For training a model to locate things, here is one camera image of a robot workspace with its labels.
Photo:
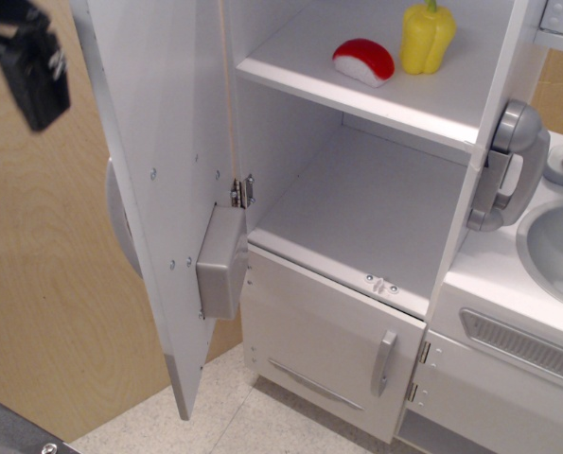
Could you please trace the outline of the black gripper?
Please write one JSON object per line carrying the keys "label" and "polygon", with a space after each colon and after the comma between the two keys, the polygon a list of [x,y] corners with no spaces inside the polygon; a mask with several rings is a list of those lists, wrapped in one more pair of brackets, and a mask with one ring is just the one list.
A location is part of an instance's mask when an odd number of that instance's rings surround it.
{"label": "black gripper", "polygon": [[49,128],[71,106],[67,60],[50,16],[32,1],[0,1],[1,68],[32,131]]}

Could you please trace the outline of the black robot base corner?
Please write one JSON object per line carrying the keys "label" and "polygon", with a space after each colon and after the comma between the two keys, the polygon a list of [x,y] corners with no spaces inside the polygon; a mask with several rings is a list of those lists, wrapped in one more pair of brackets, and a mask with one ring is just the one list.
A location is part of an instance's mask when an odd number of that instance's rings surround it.
{"label": "black robot base corner", "polygon": [[0,403],[0,453],[77,453],[64,440]]}

